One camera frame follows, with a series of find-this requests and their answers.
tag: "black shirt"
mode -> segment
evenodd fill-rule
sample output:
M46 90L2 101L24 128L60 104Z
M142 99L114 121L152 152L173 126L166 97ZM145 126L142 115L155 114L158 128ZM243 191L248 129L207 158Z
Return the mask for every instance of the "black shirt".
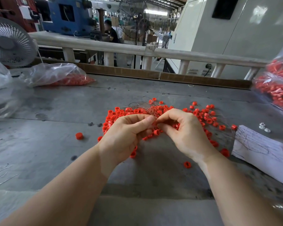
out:
M117 32L113 28L111 28L110 32L108 30L106 30L105 33L113 37L113 40L111 41L112 43L118 43L119 42Z

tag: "cabinet door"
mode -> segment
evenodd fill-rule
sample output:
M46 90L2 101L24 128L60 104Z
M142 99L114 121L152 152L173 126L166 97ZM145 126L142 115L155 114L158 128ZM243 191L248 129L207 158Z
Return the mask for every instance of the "cabinet door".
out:
M193 0L187 3L185 12L181 16L181 21L175 32L175 43L172 49L191 51L194 43L194 39L197 32L197 21L201 17L199 16L201 7L204 0ZM180 60L172 59L173 63L179 67Z

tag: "finger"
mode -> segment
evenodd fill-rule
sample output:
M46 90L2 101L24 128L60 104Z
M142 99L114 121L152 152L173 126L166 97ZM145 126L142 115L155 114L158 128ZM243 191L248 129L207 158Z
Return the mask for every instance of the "finger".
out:
M182 123L185 117L189 116L186 112L179 110L179 109L171 109L164 114L162 114L156 121L156 123L164 123L167 120L174 120L178 121L178 123Z
M138 140L138 142L141 141L142 138L145 138L145 137L151 135L151 133L152 133L152 130L151 130L151 129L147 129L147 130L145 130L145 131L142 131L142 132L138 133L138 134L137 134L137 140Z
M125 119L126 124L135 124L149 116L150 115L148 114L132 114L132 115L124 116L123 118Z
M131 131L134 134L140 133L146 129L151 129L153 128L153 123L156 121L156 117L155 116L147 116L146 118L144 118L143 120L130 125Z
M165 132L169 137L171 137L171 139L174 139L178 134L178 131L168 124L159 123L157 124L157 127L163 130L163 132Z

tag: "brown cardboard edge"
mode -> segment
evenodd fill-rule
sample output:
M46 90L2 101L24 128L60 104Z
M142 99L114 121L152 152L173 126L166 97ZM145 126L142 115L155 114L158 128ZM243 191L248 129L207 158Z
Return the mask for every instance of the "brown cardboard edge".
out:
M45 59L45 58L43 59L43 61L48 64L71 63L63 60L54 60L54 59ZM40 58L36 58L31 65L36 65L39 63L41 63ZM157 81L187 83L193 85L226 87L226 88L235 88L235 89L250 89L252 84L252 82L248 80L217 79L217 78L201 77L201 76L178 75L178 74L171 74L166 72L129 69L129 68L120 68L120 67L106 67L106 66L91 65L85 63L75 63L75 64L89 74L151 79Z

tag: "metal railing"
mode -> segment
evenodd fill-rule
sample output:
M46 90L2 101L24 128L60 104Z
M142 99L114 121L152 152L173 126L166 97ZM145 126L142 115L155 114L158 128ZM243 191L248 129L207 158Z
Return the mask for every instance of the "metal railing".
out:
M269 61L246 58L230 55L208 54L192 51L180 51L163 48L150 48L135 45L115 44L101 41L94 41L88 38L76 38L72 36L60 35L52 32L31 32L29 33L32 39L36 40L38 45L48 45L62 47L66 61L75 62L73 48L103 51L106 66L113 67L113 53L141 55L143 56L142 69L150 70L152 57L179 59L180 65L178 74L186 75L189 62L206 62L216 63L214 71L211 75L213 78L219 78L226 65L249 67L249 72L245 76L245 80L251 80L258 73L260 68L264 68Z

